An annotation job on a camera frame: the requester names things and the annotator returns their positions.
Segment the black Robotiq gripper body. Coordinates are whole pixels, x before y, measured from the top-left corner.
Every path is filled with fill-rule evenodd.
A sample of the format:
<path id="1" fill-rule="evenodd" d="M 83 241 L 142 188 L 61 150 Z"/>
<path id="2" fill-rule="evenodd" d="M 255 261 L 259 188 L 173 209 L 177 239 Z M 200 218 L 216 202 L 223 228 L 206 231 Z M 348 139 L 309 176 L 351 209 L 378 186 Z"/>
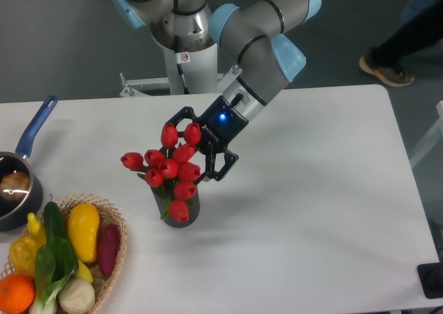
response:
<path id="1" fill-rule="evenodd" d="M 197 119 L 201 140 L 199 150 L 207 155 L 222 153 L 228 144 L 247 126 L 249 121 L 219 96 Z"/>

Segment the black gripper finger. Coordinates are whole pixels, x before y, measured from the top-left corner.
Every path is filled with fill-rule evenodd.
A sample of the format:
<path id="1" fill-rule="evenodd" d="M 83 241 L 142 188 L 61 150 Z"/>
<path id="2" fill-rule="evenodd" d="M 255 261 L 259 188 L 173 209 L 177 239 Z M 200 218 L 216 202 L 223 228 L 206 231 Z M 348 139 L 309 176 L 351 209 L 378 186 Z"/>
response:
<path id="1" fill-rule="evenodd" d="M 239 156 L 227 144 L 219 145 L 212 141 L 201 145 L 201 153 L 205 156 L 204 169 L 197 180 L 192 181 L 195 185 L 202 181 L 221 181 L 239 160 Z"/>
<path id="2" fill-rule="evenodd" d="M 177 130 L 177 125 L 185 119 L 189 119 L 192 122 L 188 127 L 179 132 Z M 164 137 L 165 138 L 200 138 L 201 137 L 201 126 L 199 123 L 199 118 L 194 113 L 192 107 L 183 107 L 179 112 L 177 112 L 164 126 Z"/>

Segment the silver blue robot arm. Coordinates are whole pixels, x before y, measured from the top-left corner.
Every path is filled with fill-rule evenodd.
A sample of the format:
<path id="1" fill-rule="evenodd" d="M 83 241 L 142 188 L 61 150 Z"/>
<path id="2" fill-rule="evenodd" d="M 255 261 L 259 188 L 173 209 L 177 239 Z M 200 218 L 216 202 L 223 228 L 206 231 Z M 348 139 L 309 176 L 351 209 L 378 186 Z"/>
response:
<path id="1" fill-rule="evenodd" d="M 172 117 L 201 128 L 206 157 L 201 179 L 221 180 L 237 162 L 229 143 L 292 82 L 305 56 L 287 38 L 320 9 L 322 0 L 259 0 L 241 9 L 208 0 L 111 0 L 133 27 L 147 26 L 163 49 L 171 94 L 222 94 L 200 115 L 184 107 Z"/>

